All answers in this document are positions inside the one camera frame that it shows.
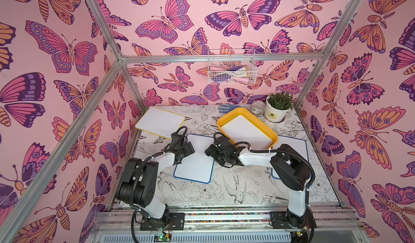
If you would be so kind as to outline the yellow-framed whiteboard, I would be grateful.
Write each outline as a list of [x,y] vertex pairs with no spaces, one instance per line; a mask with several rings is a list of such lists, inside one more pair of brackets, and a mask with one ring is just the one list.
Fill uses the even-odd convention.
[[185,121],[185,116],[161,110],[155,107],[149,108],[135,124],[135,128],[162,138],[171,139]]
[[223,132],[234,142],[248,142],[255,150],[267,149],[273,142],[244,116],[237,116],[222,126]]

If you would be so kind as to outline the yellow plastic storage tray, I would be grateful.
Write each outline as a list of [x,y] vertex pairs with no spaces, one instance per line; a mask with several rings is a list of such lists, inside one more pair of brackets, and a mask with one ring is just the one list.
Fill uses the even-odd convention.
[[254,150],[270,149],[279,141],[269,126],[244,108],[236,108],[220,117],[217,126],[233,144],[248,142]]

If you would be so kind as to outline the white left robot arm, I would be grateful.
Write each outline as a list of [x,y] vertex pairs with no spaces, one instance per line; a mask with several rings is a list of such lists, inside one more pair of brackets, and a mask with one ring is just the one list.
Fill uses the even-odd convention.
[[134,210],[132,221],[140,213],[148,225],[157,230],[165,230],[173,222],[167,204],[155,197],[156,182],[160,171],[182,163],[182,160],[195,150],[188,141],[186,126],[171,134],[169,143],[160,152],[145,159],[131,158],[115,189],[115,198]]

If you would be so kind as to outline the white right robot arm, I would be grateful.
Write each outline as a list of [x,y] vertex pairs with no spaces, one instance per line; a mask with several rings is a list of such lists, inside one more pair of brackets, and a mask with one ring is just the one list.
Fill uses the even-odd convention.
[[226,168],[236,165],[271,167],[289,193],[287,211],[281,223],[304,231],[316,227],[309,205],[309,189],[316,175],[309,161],[290,145],[253,150],[238,143],[229,146],[214,143],[205,150],[205,154]]

